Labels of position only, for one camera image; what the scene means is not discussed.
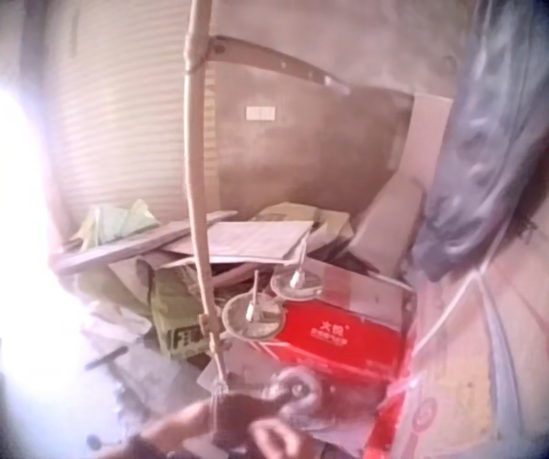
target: wooden plank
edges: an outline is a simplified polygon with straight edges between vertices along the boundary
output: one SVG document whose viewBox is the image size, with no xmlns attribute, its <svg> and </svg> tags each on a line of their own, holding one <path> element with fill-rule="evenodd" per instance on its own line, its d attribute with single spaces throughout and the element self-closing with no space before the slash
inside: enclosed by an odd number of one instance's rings
<svg viewBox="0 0 549 459">
<path fill-rule="evenodd" d="M 235 210 L 219 210 L 207 215 L 213 224 L 236 215 Z M 190 233 L 189 221 L 171 222 L 167 225 L 142 232 L 125 239 L 94 247 L 78 253 L 64 253 L 50 261 L 50 268 L 58 275 L 81 273 L 97 266 L 108 265 L 153 251 Z"/>
</svg>

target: gray wall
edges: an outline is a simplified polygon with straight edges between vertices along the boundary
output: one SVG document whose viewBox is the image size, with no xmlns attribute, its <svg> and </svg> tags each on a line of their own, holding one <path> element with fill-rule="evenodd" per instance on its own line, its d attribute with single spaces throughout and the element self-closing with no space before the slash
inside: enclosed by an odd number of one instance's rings
<svg viewBox="0 0 549 459">
<path fill-rule="evenodd" d="M 348 97 L 216 64 L 221 202 L 251 215 L 292 200 L 359 211 L 395 168 L 411 94 L 452 97 L 472 2 L 220 0 L 216 31 L 303 58 L 356 85 Z M 247 105 L 276 107 L 247 121 Z"/>
</svg>

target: white roller shutter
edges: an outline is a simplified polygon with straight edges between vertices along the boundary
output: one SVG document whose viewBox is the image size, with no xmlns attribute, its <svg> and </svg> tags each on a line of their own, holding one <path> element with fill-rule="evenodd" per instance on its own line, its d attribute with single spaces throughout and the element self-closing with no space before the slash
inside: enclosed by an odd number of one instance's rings
<svg viewBox="0 0 549 459">
<path fill-rule="evenodd" d="M 142 198 L 162 221 L 187 215 L 183 57 L 189 0 L 56 0 L 48 12 L 49 145 L 78 223 L 90 205 Z M 219 208 L 214 76 L 207 73 L 205 174 Z"/>
</svg>

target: wall switch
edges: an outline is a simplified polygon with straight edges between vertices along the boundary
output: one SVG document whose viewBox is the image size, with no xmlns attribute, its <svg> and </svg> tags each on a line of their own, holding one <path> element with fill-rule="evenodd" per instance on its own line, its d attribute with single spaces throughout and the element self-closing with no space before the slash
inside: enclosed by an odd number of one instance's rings
<svg viewBox="0 0 549 459">
<path fill-rule="evenodd" d="M 248 121 L 274 121 L 276 119 L 276 107 L 247 106 L 245 117 Z"/>
</svg>

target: red box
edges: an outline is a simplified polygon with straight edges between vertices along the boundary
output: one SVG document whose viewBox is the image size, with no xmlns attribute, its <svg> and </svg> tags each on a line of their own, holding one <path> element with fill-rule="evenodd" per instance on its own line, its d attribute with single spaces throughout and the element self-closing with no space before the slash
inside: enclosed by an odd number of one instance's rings
<svg viewBox="0 0 549 459">
<path fill-rule="evenodd" d="M 395 378 L 399 332 L 319 300 L 285 303 L 283 330 L 255 345 L 279 361 L 300 364 L 353 383 Z"/>
</svg>

